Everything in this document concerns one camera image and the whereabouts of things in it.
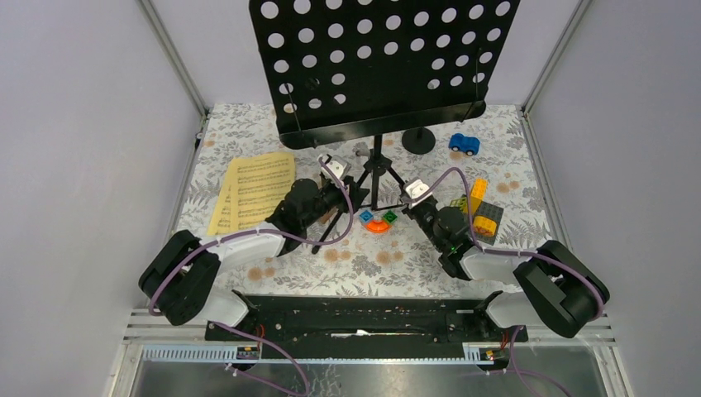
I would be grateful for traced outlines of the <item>yellow sheet music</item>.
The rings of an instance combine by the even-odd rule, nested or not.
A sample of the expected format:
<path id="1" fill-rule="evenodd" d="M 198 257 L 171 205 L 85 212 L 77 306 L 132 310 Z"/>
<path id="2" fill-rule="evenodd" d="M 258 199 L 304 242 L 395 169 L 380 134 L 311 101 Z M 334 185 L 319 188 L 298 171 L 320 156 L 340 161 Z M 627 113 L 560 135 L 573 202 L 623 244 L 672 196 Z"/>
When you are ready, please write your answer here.
<path id="1" fill-rule="evenodd" d="M 227 170 L 230 231 L 256 226 L 271 215 L 295 175 L 295 159 L 289 152 L 234 159 Z"/>
<path id="2" fill-rule="evenodd" d="M 240 160 L 235 159 L 227 167 L 207 228 L 208 236 L 226 235 L 238 230 L 236 215 L 233 215 L 232 211 L 236 208 L 237 178 L 240 165 Z"/>

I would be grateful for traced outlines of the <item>black music stand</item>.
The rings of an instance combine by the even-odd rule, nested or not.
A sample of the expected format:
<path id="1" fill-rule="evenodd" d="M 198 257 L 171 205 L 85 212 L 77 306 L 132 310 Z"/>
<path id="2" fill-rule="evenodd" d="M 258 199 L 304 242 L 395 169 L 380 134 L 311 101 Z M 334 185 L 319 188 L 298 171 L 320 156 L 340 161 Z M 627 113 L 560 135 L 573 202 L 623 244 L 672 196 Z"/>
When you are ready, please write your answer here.
<path id="1" fill-rule="evenodd" d="M 251 1 L 280 141 L 301 150 L 486 108 L 516 1 Z"/>

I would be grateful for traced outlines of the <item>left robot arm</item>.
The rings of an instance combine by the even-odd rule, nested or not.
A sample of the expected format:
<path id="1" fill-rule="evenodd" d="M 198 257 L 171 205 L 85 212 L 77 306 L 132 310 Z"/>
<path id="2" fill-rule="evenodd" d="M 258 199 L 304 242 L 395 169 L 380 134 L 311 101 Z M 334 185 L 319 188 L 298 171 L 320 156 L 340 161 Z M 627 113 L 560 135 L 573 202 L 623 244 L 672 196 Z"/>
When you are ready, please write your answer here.
<path id="1" fill-rule="evenodd" d="M 141 275 L 149 312 L 173 326 L 194 320 L 222 323 L 238 340 L 256 329 L 242 294 L 215 288 L 216 278 L 233 265 L 283 256 L 307 244 L 308 228 L 331 210 L 353 215 L 370 194 L 353 178 L 296 180 L 273 213 L 252 228 L 204 242 L 189 230 L 176 232 Z"/>

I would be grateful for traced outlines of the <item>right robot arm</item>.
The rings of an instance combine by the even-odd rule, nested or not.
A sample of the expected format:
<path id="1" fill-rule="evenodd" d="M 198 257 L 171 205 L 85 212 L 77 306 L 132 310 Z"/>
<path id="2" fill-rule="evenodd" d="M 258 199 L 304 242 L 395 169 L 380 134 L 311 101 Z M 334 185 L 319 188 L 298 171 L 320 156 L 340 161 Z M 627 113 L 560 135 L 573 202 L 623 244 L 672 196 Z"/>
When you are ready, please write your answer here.
<path id="1" fill-rule="evenodd" d="M 493 341 L 507 328 L 542 325 L 572 338 L 599 318 L 610 300 L 608 287 L 565 245 L 548 240 L 535 251 L 510 251 L 474 241 L 468 216 L 438 208 L 433 198 L 404 209 L 438 252 L 442 269 L 460 280 L 490 280 L 519 287 L 484 301 L 474 318 L 479 337 Z"/>

